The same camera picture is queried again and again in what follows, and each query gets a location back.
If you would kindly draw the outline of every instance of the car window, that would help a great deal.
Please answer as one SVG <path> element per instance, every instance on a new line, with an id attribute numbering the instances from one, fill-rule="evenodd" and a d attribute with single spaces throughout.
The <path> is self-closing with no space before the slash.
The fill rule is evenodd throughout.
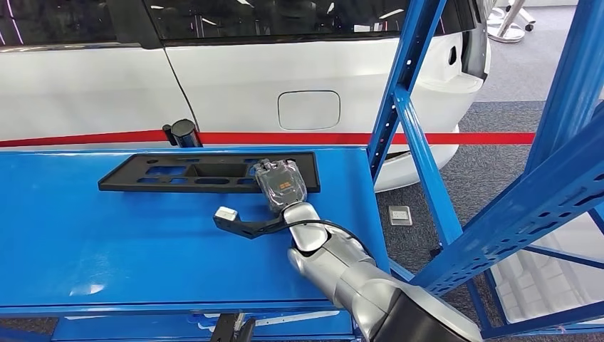
<path id="1" fill-rule="evenodd" d="M 100 0 L 0 0 L 0 47 L 115 41 Z"/>
<path id="2" fill-rule="evenodd" d="M 409 0 L 145 0 L 161 39 L 400 31 Z"/>

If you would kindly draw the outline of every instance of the black plastic tray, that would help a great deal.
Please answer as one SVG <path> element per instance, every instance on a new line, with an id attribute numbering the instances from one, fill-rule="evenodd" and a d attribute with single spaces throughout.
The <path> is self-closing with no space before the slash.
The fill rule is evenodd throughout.
<path id="1" fill-rule="evenodd" d="M 98 181 L 102 191 L 261 192 L 253 175 L 259 160 L 295 160 L 308 192 L 320 192 L 315 154 L 139 153 Z"/>

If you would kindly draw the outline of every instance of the blue workbench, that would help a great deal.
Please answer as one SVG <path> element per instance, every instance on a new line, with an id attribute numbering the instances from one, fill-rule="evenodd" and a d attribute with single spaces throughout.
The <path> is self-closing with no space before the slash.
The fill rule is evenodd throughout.
<path id="1" fill-rule="evenodd" d="M 365 148 L 313 151 L 321 192 L 308 201 L 387 271 Z M 0 153 L 0 316 L 333 310 L 289 264 L 288 230 L 249 240 L 214 226 L 221 205 L 243 220 L 271 218 L 262 194 L 99 191 L 97 181 L 136 152 L 223 150 Z"/>

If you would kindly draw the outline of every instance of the car body panel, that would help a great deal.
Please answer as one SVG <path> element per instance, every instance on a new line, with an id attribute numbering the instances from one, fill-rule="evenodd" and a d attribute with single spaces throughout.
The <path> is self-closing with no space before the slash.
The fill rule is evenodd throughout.
<path id="1" fill-rule="evenodd" d="M 0 139 L 156 130 L 193 120 L 163 50 L 0 53 Z"/>

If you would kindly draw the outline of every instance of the black bracket part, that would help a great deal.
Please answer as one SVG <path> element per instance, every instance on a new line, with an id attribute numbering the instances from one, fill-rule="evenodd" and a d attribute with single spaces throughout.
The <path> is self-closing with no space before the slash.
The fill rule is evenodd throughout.
<path id="1" fill-rule="evenodd" d="M 140 153 L 98 181 L 101 191 L 151 192 L 261 192 L 253 174 L 259 160 L 296 161 L 308 192 L 320 192 L 315 155 L 312 152 Z"/>
<path id="2" fill-rule="evenodd" d="M 239 313 L 221 313 L 210 342 L 250 342 L 254 334 L 256 319 L 248 319 L 239 332 L 236 332 L 235 324 L 238 317 Z"/>
<path id="3" fill-rule="evenodd" d="M 239 215 L 233 221 L 214 215 L 214 223 L 216 227 L 224 231 L 248 239 L 255 239 L 261 235 L 278 232 L 286 226 L 283 216 L 264 222 L 244 222 L 239 219 Z"/>

